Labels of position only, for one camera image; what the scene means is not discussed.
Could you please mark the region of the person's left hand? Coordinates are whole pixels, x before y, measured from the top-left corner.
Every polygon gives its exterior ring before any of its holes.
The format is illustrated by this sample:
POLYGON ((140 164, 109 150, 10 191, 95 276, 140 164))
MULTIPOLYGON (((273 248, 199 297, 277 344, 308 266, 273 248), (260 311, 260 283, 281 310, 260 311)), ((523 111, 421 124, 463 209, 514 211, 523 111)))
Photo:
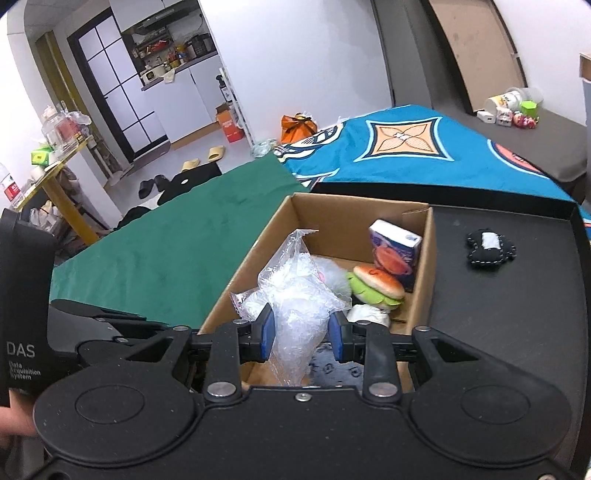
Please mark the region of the person's left hand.
POLYGON ((34 400, 15 390, 9 391, 9 398, 10 406, 0 408, 1 439, 10 439, 13 436, 35 437, 34 400))

